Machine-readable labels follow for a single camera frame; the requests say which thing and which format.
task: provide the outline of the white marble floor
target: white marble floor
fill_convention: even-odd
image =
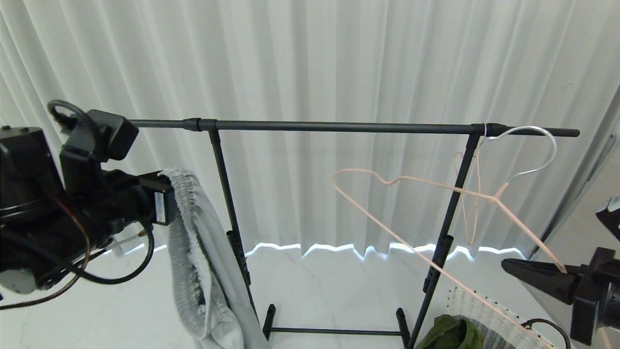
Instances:
[[[91,272],[121,276],[138,265],[142,251],[123,258],[102,256],[89,264]],[[549,316],[527,290],[500,267],[508,252],[480,252],[475,261],[454,253],[446,269],[466,285],[492,297],[523,318]],[[88,348],[191,349],[172,302],[170,261],[165,249],[138,278],[118,286],[79,281],[65,295],[39,306],[0,313],[2,349]],[[402,307],[413,327],[423,299],[422,283],[428,266],[409,252],[392,249],[388,256],[368,252],[360,260],[351,250],[314,250],[301,258],[298,249],[259,248],[248,259],[252,292],[261,322],[274,303],[274,326],[337,329],[398,330],[396,309]],[[454,286],[440,282],[422,333],[444,313],[446,296]],[[7,304],[41,294],[16,296],[2,290]],[[559,336],[539,331],[554,343]],[[274,333],[274,349],[284,348],[402,348],[399,337]]]

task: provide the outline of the hanger hook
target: hanger hook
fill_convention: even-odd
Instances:
[[[489,138],[489,140],[501,139],[502,137],[504,137],[506,135],[509,135],[509,134],[513,133],[514,131],[519,131],[519,130],[534,130],[534,131],[538,131],[538,132],[542,133],[543,135],[549,137],[549,140],[551,141],[552,153],[551,153],[551,157],[549,157],[547,162],[545,162],[542,166],[540,166],[538,168],[535,168],[533,170],[519,172],[519,173],[513,175],[512,177],[510,177],[510,179],[506,183],[510,183],[510,181],[512,181],[513,179],[515,179],[515,178],[517,178],[517,177],[519,177],[521,175],[527,175],[528,173],[534,173],[534,172],[538,172],[540,170],[545,169],[556,158],[556,154],[557,154],[557,140],[556,140],[555,136],[553,136],[549,131],[545,130],[544,128],[538,127],[538,126],[517,126],[517,127],[513,127],[512,129],[502,133],[499,136],[488,137],[488,138]]]

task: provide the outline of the curtain fold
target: curtain fold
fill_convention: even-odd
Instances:
[[[129,119],[316,120],[572,127],[546,170],[516,179],[502,201],[543,234],[620,85],[620,3],[539,1],[1,1],[0,118],[63,138],[51,99]],[[368,168],[453,184],[466,136],[222,131],[242,239],[352,243],[386,252],[390,238],[331,188],[332,173]],[[549,156],[544,137],[484,142],[482,191]],[[143,129],[107,168],[170,166],[198,175],[228,215],[206,133]],[[467,188],[476,189],[472,167]],[[436,240],[450,192],[339,181],[414,246]],[[472,199],[466,198],[468,221]],[[478,246],[534,245],[479,203]],[[135,233],[128,229],[123,236]],[[451,234],[464,245],[461,209]]]

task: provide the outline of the olive green garment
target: olive green garment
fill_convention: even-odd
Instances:
[[[415,349],[482,349],[482,335],[469,320],[441,315]]]

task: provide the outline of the black metal clothing rack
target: black metal clothing rack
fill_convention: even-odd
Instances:
[[[226,164],[224,162],[224,154],[222,152],[221,140],[219,137],[220,130],[269,130],[269,131],[315,131],[315,132],[371,132],[371,133],[397,133],[397,134],[456,134],[469,135],[463,161],[458,171],[456,182],[457,188],[462,188],[469,172],[472,158],[481,137],[498,136],[512,127],[502,124],[471,124],[471,125],[449,125],[449,124],[379,124],[379,123],[360,123],[360,122],[295,122],[295,121],[226,121],[216,119],[192,118],[184,120],[132,120],[134,125],[143,128],[164,128],[164,129],[186,129],[190,131],[205,131],[209,133],[213,152],[218,166],[219,178],[221,180],[222,189],[224,191],[224,199],[228,209],[228,216],[231,221],[232,230],[227,233],[232,249],[237,257],[237,262],[242,271],[246,282],[247,292],[252,302],[252,294],[250,292],[250,274],[247,270],[246,259],[241,244],[241,235],[239,233],[239,224],[237,223],[237,215],[233,203],[233,195],[231,193],[230,182],[226,172]],[[575,129],[547,129],[556,137],[578,137],[579,130]],[[519,130],[512,133],[513,135],[541,135],[534,130]],[[460,193],[453,191],[446,210],[446,215],[441,226],[439,236],[437,238],[437,248],[433,254],[433,262],[443,267],[450,247],[452,246],[453,237],[448,235],[450,225],[458,205]],[[299,329],[294,327],[274,327],[273,320],[276,313],[276,307],[269,305],[267,316],[263,325],[263,333],[267,340],[272,332],[289,332],[289,333],[332,333],[345,335],[390,335],[399,336],[405,349],[413,349],[422,323],[426,318],[428,307],[435,288],[439,281],[440,273],[430,267],[427,277],[424,281],[422,291],[425,293],[420,312],[415,321],[414,329],[409,334],[407,321],[402,308],[396,310],[396,320],[399,325],[398,331],[377,331],[377,330],[337,330],[337,329]]]

